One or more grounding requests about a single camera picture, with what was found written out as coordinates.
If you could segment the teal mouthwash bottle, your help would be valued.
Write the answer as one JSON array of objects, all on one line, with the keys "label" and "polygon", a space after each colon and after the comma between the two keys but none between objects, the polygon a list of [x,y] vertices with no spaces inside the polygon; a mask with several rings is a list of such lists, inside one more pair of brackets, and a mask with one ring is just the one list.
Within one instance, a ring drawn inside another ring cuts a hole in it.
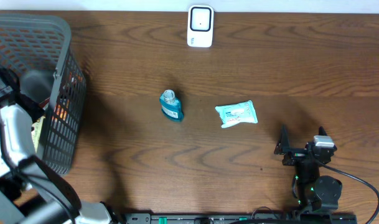
[{"label": "teal mouthwash bottle", "polygon": [[173,90],[165,90],[161,94],[159,102],[161,104],[161,111],[167,118],[177,122],[183,120],[182,104]]}]

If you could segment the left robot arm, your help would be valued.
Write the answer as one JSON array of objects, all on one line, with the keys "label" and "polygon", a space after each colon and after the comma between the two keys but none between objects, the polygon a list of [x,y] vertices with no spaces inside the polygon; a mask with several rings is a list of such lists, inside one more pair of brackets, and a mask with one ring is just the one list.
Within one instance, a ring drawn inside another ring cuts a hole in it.
[{"label": "left robot arm", "polygon": [[37,156],[32,125],[43,117],[53,84],[46,70],[18,77],[0,68],[0,221],[117,223],[104,203],[81,201]]}]

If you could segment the yellow snack bag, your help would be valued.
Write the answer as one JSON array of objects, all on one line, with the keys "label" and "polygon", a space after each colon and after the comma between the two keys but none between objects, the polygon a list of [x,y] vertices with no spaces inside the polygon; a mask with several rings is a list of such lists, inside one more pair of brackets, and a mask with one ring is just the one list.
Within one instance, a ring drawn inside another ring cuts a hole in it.
[{"label": "yellow snack bag", "polygon": [[31,136],[32,136],[32,142],[34,145],[35,152],[37,152],[38,150],[44,119],[45,119],[45,116],[41,116],[36,122],[32,124]]}]

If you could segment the orange snack bar wrapper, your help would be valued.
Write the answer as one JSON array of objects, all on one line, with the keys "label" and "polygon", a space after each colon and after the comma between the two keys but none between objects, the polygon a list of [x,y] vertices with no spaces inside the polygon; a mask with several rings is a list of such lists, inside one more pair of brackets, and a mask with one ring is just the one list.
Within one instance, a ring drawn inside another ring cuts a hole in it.
[{"label": "orange snack bar wrapper", "polygon": [[86,95],[86,82],[79,72],[68,72],[57,77],[51,95],[43,102],[44,109],[50,108],[55,118],[67,123],[79,122]]}]

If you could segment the light green wet wipes pack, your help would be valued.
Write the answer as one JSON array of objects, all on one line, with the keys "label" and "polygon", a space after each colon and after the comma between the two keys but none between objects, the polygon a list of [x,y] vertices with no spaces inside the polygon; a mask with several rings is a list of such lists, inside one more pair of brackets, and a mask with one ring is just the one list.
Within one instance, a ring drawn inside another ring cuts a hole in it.
[{"label": "light green wet wipes pack", "polygon": [[240,123],[258,123],[256,110],[251,100],[233,105],[216,106],[222,120],[221,128],[229,128]]}]

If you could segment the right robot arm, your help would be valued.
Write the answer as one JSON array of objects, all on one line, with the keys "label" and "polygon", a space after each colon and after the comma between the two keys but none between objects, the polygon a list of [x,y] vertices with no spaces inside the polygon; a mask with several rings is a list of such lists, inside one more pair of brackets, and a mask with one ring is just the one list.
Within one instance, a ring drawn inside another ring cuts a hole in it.
[{"label": "right robot arm", "polygon": [[274,153],[282,155],[284,166],[293,166],[292,194],[298,199],[299,208],[288,217],[296,221],[332,223],[332,212],[338,209],[342,193],[341,181],[320,175],[319,167],[329,163],[337,150],[324,128],[303,148],[291,147],[288,132],[283,126]]}]

